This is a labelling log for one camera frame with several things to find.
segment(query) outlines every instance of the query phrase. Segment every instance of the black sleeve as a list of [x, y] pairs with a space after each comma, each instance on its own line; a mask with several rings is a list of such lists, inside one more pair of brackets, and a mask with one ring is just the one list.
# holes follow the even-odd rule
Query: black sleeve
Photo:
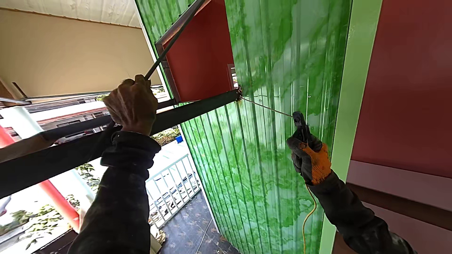
[[160, 145], [134, 132], [116, 132], [102, 154], [108, 166], [69, 254], [149, 254], [149, 202], [145, 181]]
[[407, 241], [389, 232], [384, 220], [364, 207], [335, 172], [318, 185], [308, 185], [319, 199], [328, 220], [345, 243], [359, 254], [415, 254]]

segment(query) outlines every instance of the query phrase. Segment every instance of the corrugated plastic panel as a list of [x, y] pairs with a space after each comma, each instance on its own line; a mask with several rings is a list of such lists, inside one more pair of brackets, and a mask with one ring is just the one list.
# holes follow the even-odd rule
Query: corrugated plastic panel
[[135, 0], [149, 40], [154, 43], [168, 31], [195, 0]]
[[[165, 3], [137, 2], [155, 41], [170, 27], [163, 20], [174, 15], [161, 14]], [[245, 97], [288, 114], [302, 111], [330, 151], [350, 6], [349, 0], [226, 0]], [[149, 21], [157, 17], [160, 23]], [[182, 129], [221, 233], [243, 254], [303, 253], [302, 224], [313, 201], [285, 144], [292, 119], [242, 100]], [[306, 253], [318, 253], [322, 220], [319, 207], [306, 224]]]

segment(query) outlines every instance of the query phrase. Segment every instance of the blue container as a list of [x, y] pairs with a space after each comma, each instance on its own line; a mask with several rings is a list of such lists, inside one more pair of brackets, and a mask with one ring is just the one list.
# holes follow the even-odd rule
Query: blue container
[[176, 137], [176, 141], [177, 141], [177, 143], [179, 144], [180, 142], [182, 142], [182, 141], [184, 141], [184, 140], [182, 139], [182, 136], [179, 135], [179, 136]]

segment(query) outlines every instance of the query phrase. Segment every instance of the tiled floor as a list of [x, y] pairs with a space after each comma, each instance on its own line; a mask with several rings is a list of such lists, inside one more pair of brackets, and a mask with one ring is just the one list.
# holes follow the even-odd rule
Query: tiled floor
[[195, 254], [198, 247], [196, 254], [239, 254], [215, 229], [202, 192], [198, 192], [162, 230], [166, 233], [166, 241], [161, 254]]

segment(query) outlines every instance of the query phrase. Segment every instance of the beige wall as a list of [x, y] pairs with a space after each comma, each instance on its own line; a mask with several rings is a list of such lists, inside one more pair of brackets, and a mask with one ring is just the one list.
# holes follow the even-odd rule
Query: beige wall
[[0, 78], [18, 98], [11, 82], [30, 97], [106, 91], [152, 63], [140, 29], [0, 9]]

